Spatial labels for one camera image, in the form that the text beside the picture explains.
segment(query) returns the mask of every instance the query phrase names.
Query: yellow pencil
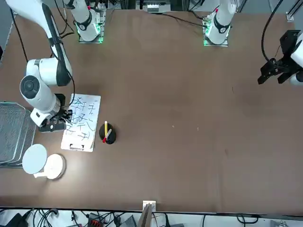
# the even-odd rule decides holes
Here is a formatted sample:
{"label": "yellow pencil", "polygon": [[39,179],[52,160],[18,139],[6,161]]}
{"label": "yellow pencil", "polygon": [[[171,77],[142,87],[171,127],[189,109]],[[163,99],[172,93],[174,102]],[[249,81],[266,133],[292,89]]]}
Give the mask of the yellow pencil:
{"label": "yellow pencil", "polygon": [[104,122],[104,135],[107,135],[107,121]]}

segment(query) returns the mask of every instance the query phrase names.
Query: red pen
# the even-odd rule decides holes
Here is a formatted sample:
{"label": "red pen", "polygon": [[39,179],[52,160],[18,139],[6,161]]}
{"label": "red pen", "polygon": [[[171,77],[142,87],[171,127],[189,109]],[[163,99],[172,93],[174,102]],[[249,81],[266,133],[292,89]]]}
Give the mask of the red pen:
{"label": "red pen", "polygon": [[104,139],[102,140],[103,143],[105,143],[105,141],[108,139],[110,133],[112,132],[112,130],[108,130],[108,133],[106,134],[106,136],[104,137]]}

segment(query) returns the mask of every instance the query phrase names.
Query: white paper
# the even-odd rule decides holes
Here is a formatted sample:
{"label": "white paper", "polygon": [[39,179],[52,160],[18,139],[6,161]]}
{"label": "white paper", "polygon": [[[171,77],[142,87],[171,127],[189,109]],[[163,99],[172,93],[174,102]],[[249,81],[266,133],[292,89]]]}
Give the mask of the white paper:
{"label": "white paper", "polygon": [[72,110],[71,124],[66,123],[61,149],[93,151],[100,101],[100,96],[75,94],[69,107]]}

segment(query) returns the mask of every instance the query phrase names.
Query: cable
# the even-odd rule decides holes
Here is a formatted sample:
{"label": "cable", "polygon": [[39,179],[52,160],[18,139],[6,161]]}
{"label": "cable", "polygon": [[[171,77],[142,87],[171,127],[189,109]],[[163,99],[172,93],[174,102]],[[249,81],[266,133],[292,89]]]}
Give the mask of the cable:
{"label": "cable", "polygon": [[[118,216],[116,216],[116,217],[114,218],[114,220],[115,220],[116,218],[120,217],[120,216],[123,215],[123,214],[125,214],[125,212],[123,212],[122,214],[119,214]],[[109,222],[106,226],[104,226],[104,227],[108,227],[114,220],[110,221],[110,222]]]}
{"label": "cable", "polygon": [[97,214],[98,214],[98,216],[99,216],[99,221],[100,221],[100,223],[101,223],[101,216],[100,216],[100,214],[99,214],[99,211],[97,211]]}
{"label": "cable", "polygon": [[3,209],[3,210],[0,210],[0,213],[4,212],[4,211],[6,211],[6,210],[8,210],[8,209]]}
{"label": "cable", "polygon": [[74,32],[69,32],[69,33],[65,33],[64,35],[61,36],[61,38],[63,39],[64,37],[68,36],[68,35],[72,35],[75,34]]}
{"label": "cable", "polygon": [[22,41],[22,38],[21,38],[21,35],[20,35],[20,32],[19,32],[19,29],[18,29],[17,24],[16,24],[16,21],[15,21],[14,13],[13,13],[13,11],[12,11],[11,8],[9,8],[9,9],[10,9],[11,18],[13,19],[15,28],[16,28],[17,33],[18,33],[18,36],[19,36],[19,40],[20,40],[20,43],[21,43],[21,46],[22,46],[22,50],[23,50],[23,54],[24,54],[25,60],[28,62],[27,53],[25,52],[25,48],[24,48],[24,45],[23,45],[23,41]]}
{"label": "cable", "polygon": [[50,214],[51,212],[50,212],[50,211],[47,211],[46,213],[44,213],[44,211],[42,210],[42,212],[43,212],[43,214],[42,214],[40,210],[38,210],[38,211],[39,211],[39,213],[42,215],[42,217],[41,217],[41,219],[39,220],[37,227],[39,227],[39,226],[42,227],[43,221],[45,222],[45,220],[47,221],[48,225],[49,225],[50,227],[52,227],[52,225],[50,225],[50,223],[49,223],[48,220],[47,220],[47,216],[48,216],[48,214]]}
{"label": "cable", "polygon": [[152,213],[152,215],[153,215],[153,217],[155,218],[156,226],[158,227],[158,222],[157,222],[157,219],[156,219],[155,213]]}
{"label": "cable", "polygon": [[36,210],[36,212],[33,215],[33,227],[35,227],[35,217],[36,217],[37,212],[38,212],[38,209]]}
{"label": "cable", "polygon": [[184,20],[184,19],[181,19],[181,18],[178,18],[178,17],[175,17],[175,16],[172,16],[172,15],[169,15],[169,14],[161,14],[163,16],[168,16],[168,17],[172,17],[172,18],[175,18],[177,20],[180,20],[180,21],[184,21],[186,23],[189,23],[191,25],[196,25],[196,26],[200,26],[200,27],[207,27],[205,25],[202,25],[202,24],[197,24],[197,23],[194,23],[194,22],[191,22],[191,21],[188,21],[188,20]]}
{"label": "cable", "polygon": [[48,211],[47,214],[44,213],[44,210],[42,210],[42,212],[43,212],[43,214],[45,215],[43,226],[45,226],[45,221],[46,221],[49,227],[53,227],[53,226],[49,223],[49,221],[47,220],[47,217],[48,217],[52,212],[51,212],[51,211]]}
{"label": "cable", "polygon": [[194,11],[192,10],[189,10],[189,12],[193,13],[195,15],[196,18],[200,19],[200,20],[203,20],[205,17],[200,17],[198,16]]}
{"label": "cable", "polygon": [[204,217],[203,217],[202,227],[204,227],[205,218],[206,218],[206,215],[204,215]]}
{"label": "cable", "polygon": [[80,210],[80,212],[81,212],[86,218],[89,218],[89,214],[84,213],[82,210]]}
{"label": "cable", "polygon": [[69,32],[69,33],[66,33],[66,34],[60,36],[60,38],[63,39],[65,37],[67,37],[68,35],[72,35],[72,34],[74,34],[74,33],[73,32]]}
{"label": "cable", "polygon": [[72,96],[71,102],[69,103],[69,106],[70,106],[70,105],[73,103],[74,99],[75,99],[75,93],[76,93],[74,78],[72,77],[71,73],[67,70],[65,64],[63,64],[62,61],[55,55],[55,53],[54,53],[53,50],[52,50],[52,47],[51,47],[51,51],[52,51],[54,57],[58,60],[58,62],[61,64],[61,66],[66,70],[66,72],[68,73],[68,76],[69,76],[69,77],[71,78],[71,80],[72,80],[73,96]]}
{"label": "cable", "polygon": [[264,26],[264,29],[263,29],[263,33],[262,33],[262,38],[261,38],[261,49],[262,49],[262,54],[264,56],[264,58],[267,60],[267,62],[269,62],[269,64],[271,64],[275,69],[279,69],[279,70],[282,70],[283,72],[286,72],[288,71],[288,68],[286,67],[282,67],[282,66],[279,66],[277,64],[274,64],[265,54],[265,51],[264,51],[264,36],[265,36],[265,32],[266,32],[266,29],[272,19],[272,17],[274,16],[275,12],[277,11],[277,9],[279,8],[279,6],[281,5],[281,3],[283,2],[283,0],[280,0],[278,2],[278,4],[276,5],[275,9],[273,10],[273,12],[271,13],[271,15],[269,16],[268,18],[268,21],[266,22],[265,26]]}
{"label": "cable", "polygon": [[57,0],[54,0],[55,1],[55,4],[56,4],[56,7],[57,7],[57,10],[58,10],[58,12],[59,12],[59,14],[60,14],[60,16],[62,17],[62,19],[65,21],[65,23],[66,23],[66,25],[71,29],[71,31],[72,32],[74,32],[74,30],[72,29],[72,27],[68,24],[68,22],[67,22],[67,20],[65,20],[64,19],[64,17],[63,17],[63,15],[62,15],[62,13],[61,13],[61,11],[59,10],[59,6],[58,6],[58,4],[57,4]]}
{"label": "cable", "polygon": [[254,221],[246,221],[245,218],[244,218],[244,216],[243,216],[242,214],[237,214],[236,217],[237,217],[237,220],[238,220],[241,224],[244,225],[244,227],[245,227],[246,224],[256,224],[256,223],[259,221],[259,218],[258,218],[258,217],[256,217],[256,220],[254,220]]}
{"label": "cable", "polygon": [[[65,21],[67,21],[68,14],[67,14],[66,11],[65,11],[64,0],[62,0],[62,4],[63,4],[63,9],[64,9]],[[62,34],[66,31],[66,28],[67,28],[67,24],[65,23],[65,27],[64,27],[63,31],[60,32],[59,34],[62,35]]]}
{"label": "cable", "polygon": [[205,0],[197,1],[196,4],[189,11],[193,10],[193,8],[196,7],[201,1],[202,1],[201,5],[205,2]]}
{"label": "cable", "polygon": [[214,8],[213,12],[214,12],[216,9],[218,9],[218,8],[219,8],[219,6],[220,6],[220,5],[218,5],[216,8]]}
{"label": "cable", "polygon": [[281,47],[281,45],[279,45],[279,47],[278,47],[278,49],[277,49],[277,51],[276,51],[276,54],[275,54],[274,58],[276,58],[276,55],[278,54],[280,47]]}
{"label": "cable", "polygon": [[76,215],[73,210],[71,211],[71,220],[74,221],[78,227],[80,227],[80,225],[77,223]]}
{"label": "cable", "polygon": [[165,227],[170,227],[169,217],[167,216],[166,213],[164,213],[164,215],[165,215]]}

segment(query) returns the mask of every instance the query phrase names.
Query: table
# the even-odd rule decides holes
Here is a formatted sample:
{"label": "table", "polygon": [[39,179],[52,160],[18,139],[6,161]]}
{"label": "table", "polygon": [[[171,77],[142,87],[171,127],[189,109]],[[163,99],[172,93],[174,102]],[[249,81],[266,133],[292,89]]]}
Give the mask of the table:
{"label": "table", "polygon": [[[303,89],[274,78],[257,84],[268,16],[236,14],[228,48],[203,47],[201,28],[138,10],[108,13],[103,44],[66,37],[76,93],[101,95],[98,127],[113,124],[117,141],[96,136],[92,153],[76,152],[60,149],[62,132],[36,133],[35,143],[64,155],[66,172],[52,182],[1,169],[0,205],[141,210],[156,200],[158,211],[299,215]],[[23,18],[17,24],[28,58],[49,56],[44,31]],[[292,28],[274,16],[268,56]],[[30,108],[19,92],[25,66],[13,30],[0,97]],[[52,90],[70,97],[72,86]]]}

